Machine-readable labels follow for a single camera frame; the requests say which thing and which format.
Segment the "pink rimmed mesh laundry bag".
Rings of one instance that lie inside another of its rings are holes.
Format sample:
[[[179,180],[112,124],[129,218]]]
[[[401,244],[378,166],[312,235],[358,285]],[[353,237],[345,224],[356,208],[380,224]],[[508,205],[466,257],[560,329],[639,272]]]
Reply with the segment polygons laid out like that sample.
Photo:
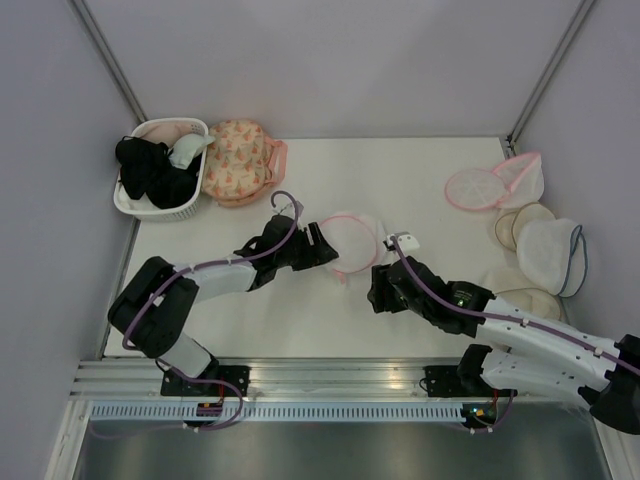
[[[336,212],[319,223],[320,231],[338,258],[326,268],[345,284],[352,275],[363,273],[380,264],[387,250],[387,232],[382,222],[368,214],[352,211]]]

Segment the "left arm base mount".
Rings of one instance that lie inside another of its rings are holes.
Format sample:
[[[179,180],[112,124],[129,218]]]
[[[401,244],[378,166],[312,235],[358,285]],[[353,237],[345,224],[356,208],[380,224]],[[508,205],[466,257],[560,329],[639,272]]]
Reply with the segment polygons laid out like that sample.
[[[163,397],[244,397],[250,384],[246,365],[214,364],[195,379],[186,378],[173,368],[163,369],[160,395]]]

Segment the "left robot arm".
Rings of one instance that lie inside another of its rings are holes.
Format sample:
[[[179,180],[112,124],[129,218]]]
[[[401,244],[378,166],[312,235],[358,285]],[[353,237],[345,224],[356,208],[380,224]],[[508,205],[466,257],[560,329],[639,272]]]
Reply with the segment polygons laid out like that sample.
[[[303,271],[338,258],[318,223],[300,227],[288,216],[275,215],[260,235],[224,260],[179,267],[160,256],[149,258],[112,303],[107,318],[127,348],[180,371],[188,389],[206,396],[217,387],[218,361],[183,332],[194,304],[257,290],[283,268]]]

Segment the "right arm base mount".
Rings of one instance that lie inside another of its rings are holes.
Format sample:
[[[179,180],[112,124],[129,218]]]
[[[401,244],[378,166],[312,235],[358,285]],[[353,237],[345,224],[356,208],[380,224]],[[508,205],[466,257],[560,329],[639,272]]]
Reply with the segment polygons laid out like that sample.
[[[472,344],[457,365],[430,365],[423,368],[418,386],[429,398],[507,398],[516,396],[511,389],[496,389],[481,377],[483,362],[494,350],[486,345]]]

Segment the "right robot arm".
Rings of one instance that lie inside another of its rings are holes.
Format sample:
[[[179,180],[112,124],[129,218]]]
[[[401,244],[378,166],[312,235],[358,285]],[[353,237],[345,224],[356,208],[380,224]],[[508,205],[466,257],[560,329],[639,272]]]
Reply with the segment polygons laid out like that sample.
[[[466,281],[443,281],[413,257],[371,269],[375,313],[411,311],[473,342],[457,366],[459,388],[533,393],[585,408],[619,432],[639,432],[639,339],[588,335],[526,314]]]

